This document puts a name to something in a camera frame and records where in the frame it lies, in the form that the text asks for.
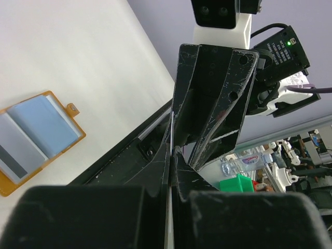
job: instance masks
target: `plastic bottle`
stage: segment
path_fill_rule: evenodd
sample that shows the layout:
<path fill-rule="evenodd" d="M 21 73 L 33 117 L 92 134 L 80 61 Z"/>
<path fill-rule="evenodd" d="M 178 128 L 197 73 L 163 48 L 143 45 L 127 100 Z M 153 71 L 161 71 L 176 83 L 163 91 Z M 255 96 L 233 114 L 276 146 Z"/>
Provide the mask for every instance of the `plastic bottle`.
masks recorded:
<path fill-rule="evenodd" d="M 272 163 L 270 154 L 254 153 L 239 159 L 230 159 L 222 163 L 222 171 L 225 176 L 231 176 L 265 167 L 266 163 Z"/>

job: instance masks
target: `blue object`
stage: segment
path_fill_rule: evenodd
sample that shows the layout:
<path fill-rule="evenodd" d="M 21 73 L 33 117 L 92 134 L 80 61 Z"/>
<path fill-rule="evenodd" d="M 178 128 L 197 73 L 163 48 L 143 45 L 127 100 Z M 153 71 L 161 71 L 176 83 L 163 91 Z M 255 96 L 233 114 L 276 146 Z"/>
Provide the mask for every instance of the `blue object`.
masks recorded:
<path fill-rule="evenodd" d="M 14 105 L 7 113 L 48 158 L 78 140 L 78 135 L 43 95 Z"/>

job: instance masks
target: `white tabletop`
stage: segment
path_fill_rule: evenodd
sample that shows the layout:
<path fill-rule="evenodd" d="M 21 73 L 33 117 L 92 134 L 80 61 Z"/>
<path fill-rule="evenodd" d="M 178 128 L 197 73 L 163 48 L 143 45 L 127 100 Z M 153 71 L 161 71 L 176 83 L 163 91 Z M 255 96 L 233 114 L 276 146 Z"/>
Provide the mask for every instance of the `white tabletop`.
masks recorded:
<path fill-rule="evenodd" d="M 127 1 L 0 2 L 0 109 L 51 90 L 87 137 L 9 197 L 65 185 L 171 99 L 174 82 Z"/>

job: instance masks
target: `green box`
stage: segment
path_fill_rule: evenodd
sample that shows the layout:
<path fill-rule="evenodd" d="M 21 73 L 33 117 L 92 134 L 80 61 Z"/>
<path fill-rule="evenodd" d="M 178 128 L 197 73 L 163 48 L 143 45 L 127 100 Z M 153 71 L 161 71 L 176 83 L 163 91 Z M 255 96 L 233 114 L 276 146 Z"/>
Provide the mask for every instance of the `green box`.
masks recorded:
<path fill-rule="evenodd" d="M 223 192 L 255 192 L 252 180 L 240 174 L 235 178 L 220 181 L 219 184 Z"/>

